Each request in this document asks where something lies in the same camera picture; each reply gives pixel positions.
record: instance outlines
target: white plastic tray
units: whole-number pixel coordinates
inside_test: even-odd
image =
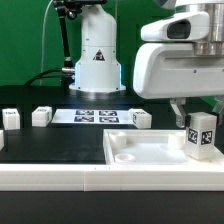
[[[126,146],[115,147],[111,134],[115,132],[126,134]],[[168,147],[169,135],[176,135],[185,131],[180,130],[104,130],[104,153],[108,165],[191,165],[191,164],[220,164],[224,162],[224,155],[214,149],[214,156],[210,159],[197,161],[185,155],[182,149]],[[129,155],[128,160],[116,160],[119,155]]]

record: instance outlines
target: green backdrop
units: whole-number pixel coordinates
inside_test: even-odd
[[[41,36],[44,13],[49,0],[11,0],[1,3],[0,14],[0,85],[23,84],[40,72]],[[104,9],[115,16],[115,0],[108,0]],[[122,64],[122,83],[132,89],[135,55],[143,44],[143,25],[170,16],[153,0],[118,0],[117,59]],[[80,58],[81,19],[67,21],[73,61]],[[44,68],[63,66],[61,33],[57,13],[50,8],[46,29]],[[59,80],[44,80],[42,85],[59,85]]]

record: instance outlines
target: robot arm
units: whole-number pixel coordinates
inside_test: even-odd
[[[224,113],[224,0],[155,0],[176,13],[144,26],[133,87],[146,99],[170,98],[177,125],[184,127],[186,97],[217,96],[213,110]]]

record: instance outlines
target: black table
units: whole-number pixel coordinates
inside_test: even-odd
[[[17,108],[21,130],[5,132],[0,163],[105,164],[103,129],[132,125],[49,125],[32,128],[37,106],[68,109],[128,110],[142,108],[153,116],[152,128],[176,129],[168,100],[130,95],[107,101],[70,97],[60,87],[0,87],[0,109]],[[200,99],[189,100],[187,112],[209,112]],[[217,128],[222,150],[224,126]],[[224,223],[223,192],[0,192],[0,223]]]

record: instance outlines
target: block with printed symbols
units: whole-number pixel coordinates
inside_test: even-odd
[[[151,128],[152,115],[142,109],[130,109],[129,118],[138,129]]]
[[[46,127],[52,119],[51,107],[38,107],[32,113],[32,126],[33,127]]]
[[[2,110],[3,125],[5,130],[20,129],[20,115],[15,108],[7,108]]]
[[[217,117],[204,112],[192,113],[190,116],[185,153],[198,160],[209,159],[214,154]]]

